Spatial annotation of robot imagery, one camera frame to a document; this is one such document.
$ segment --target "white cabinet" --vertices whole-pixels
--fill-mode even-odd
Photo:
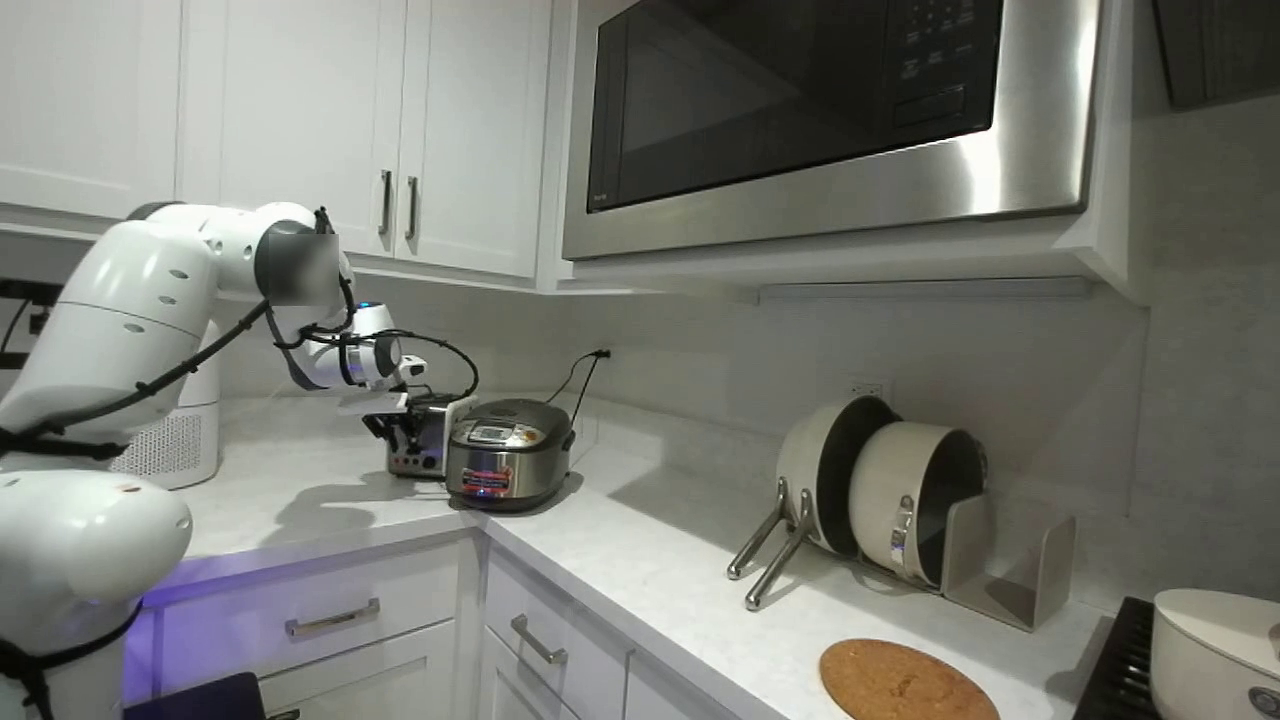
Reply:
[[[187,198],[329,205],[399,274],[532,279],[553,0],[199,0]]]
[[[452,710],[452,625],[434,625],[297,671],[263,677],[282,720],[420,720]]]
[[[324,205],[343,249],[381,249],[399,47],[406,0],[187,4],[181,195]]]
[[[580,720],[623,710],[623,637],[506,554],[487,554],[484,625],[518,657],[521,682],[550,687]],[[482,702],[508,696],[518,681],[511,671],[482,677]]]
[[[573,709],[487,627],[482,657],[482,720],[577,720]]]
[[[732,710],[671,677],[653,657],[632,652],[623,720],[732,720]]]
[[[173,195],[181,4],[0,0],[0,222]]]
[[[408,0],[399,234],[430,265],[532,274],[553,0]]]
[[[352,716],[348,709],[381,701],[408,716],[452,709],[469,614],[460,595],[477,584],[469,547],[406,545],[154,592],[149,646],[134,637],[134,652],[154,657],[154,687],[134,687],[134,701],[257,671],[274,709],[309,709],[305,716]]]

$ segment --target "white container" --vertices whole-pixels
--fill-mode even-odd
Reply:
[[[1164,720],[1280,720],[1280,602],[1160,592],[1152,696]]]

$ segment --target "cabinet door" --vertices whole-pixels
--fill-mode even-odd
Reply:
[[[129,217],[173,195],[181,4],[0,0],[0,205]]]
[[[183,27],[181,195],[324,205],[343,249],[381,251],[406,0],[199,0]]]
[[[482,720],[577,720],[559,696],[484,627]]]
[[[408,255],[536,270],[553,0],[408,0]]]
[[[434,625],[299,671],[263,677],[268,716],[288,720],[420,720],[452,716],[452,625]]]
[[[623,720],[732,720],[732,710],[675,681],[644,652],[632,652]]]

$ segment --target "cabinet handle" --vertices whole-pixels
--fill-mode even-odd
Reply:
[[[348,613],[338,613],[338,614],[288,620],[288,625],[286,625],[286,637],[288,637],[288,641],[309,641],[309,637],[338,630],[338,627],[343,627],[343,625],[375,620],[381,613],[385,613],[385,602],[374,595],[367,602],[348,606]]]
[[[406,226],[408,249],[415,243],[415,174],[408,174],[408,226]]]
[[[391,231],[391,198],[397,198],[397,174],[385,173],[385,220],[375,222],[381,240],[387,240],[387,231]]]
[[[511,614],[511,630],[545,661],[545,663],[570,663],[565,646],[550,646],[532,637],[529,614]]]

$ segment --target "drawer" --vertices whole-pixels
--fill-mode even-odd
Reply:
[[[455,627],[434,625],[297,671],[263,677],[263,710],[274,720],[446,720],[452,716],[452,646]]]
[[[161,691],[286,671],[455,614],[460,545],[212,584],[161,606]]]
[[[487,554],[484,620],[580,720],[621,716],[627,643],[584,602]]]

